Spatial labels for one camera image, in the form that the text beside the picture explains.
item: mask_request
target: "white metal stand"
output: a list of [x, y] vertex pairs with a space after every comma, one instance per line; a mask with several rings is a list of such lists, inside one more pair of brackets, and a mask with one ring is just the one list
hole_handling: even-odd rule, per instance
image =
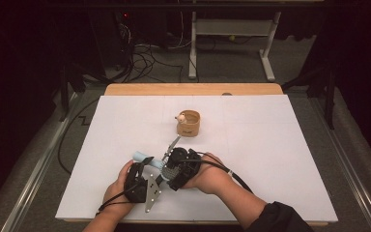
[[259, 51], [267, 80], [275, 81], [270, 60], [273, 37], [278, 26], [281, 12], [274, 15], [273, 20], [230, 20], [230, 19], [197, 19], [196, 12], [192, 13], [191, 51], [189, 54], [188, 76], [197, 76], [197, 51], [195, 49], [197, 35], [234, 35], [234, 36], [267, 36], [267, 46]]

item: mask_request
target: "brown basket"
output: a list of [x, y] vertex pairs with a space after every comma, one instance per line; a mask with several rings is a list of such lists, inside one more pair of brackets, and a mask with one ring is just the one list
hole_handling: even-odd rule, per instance
[[200, 130], [200, 114], [194, 110], [184, 110], [180, 114], [184, 113], [186, 123], [177, 124], [177, 134], [184, 137], [197, 136]]

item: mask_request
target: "white tabletop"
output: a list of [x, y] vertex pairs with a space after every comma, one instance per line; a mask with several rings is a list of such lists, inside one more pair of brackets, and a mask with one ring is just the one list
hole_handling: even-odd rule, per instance
[[[174, 119], [185, 109], [201, 115], [198, 136], [177, 147], [211, 152], [268, 202], [293, 206], [309, 222], [337, 221], [289, 99], [268, 96], [103, 96], [92, 120], [56, 217], [95, 216], [108, 185], [139, 151], [161, 159], [176, 138]], [[144, 175], [158, 174], [148, 166]], [[148, 214], [138, 204], [128, 222], [230, 222], [215, 196], [196, 189], [162, 194]]]

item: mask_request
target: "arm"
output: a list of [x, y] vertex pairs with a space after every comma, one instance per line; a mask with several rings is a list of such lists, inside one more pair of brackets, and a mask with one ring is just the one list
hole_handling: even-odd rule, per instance
[[[124, 191], [125, 180], [132, 163], [132, 160], [126, 163], [120, 171], [118, 179], [107, 188], [103, 202]], [[104, 208], [83, 231], [114, 231], [119, 221], [124, 218], [134, 206], [132, 203], [127, 202], [128, 200], [124, 195], [118, 197], [111, 202], [118, 204], [112, 204]]]
[[[202, 159], [216, 162], [208, 156]], [[243, 229], [248, 228], [267, 205], [264, 200], [235, 183], [228, 173], [205, 163], [184, 188], [198, 188], [207, 194], [216, 195], [230, 209]]]

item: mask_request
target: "black sleeve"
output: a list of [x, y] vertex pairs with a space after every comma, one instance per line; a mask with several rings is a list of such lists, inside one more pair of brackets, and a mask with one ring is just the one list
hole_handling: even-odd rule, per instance
[[268, 204], [246, 232], [312, 232], [294, 208], [279, 202]]

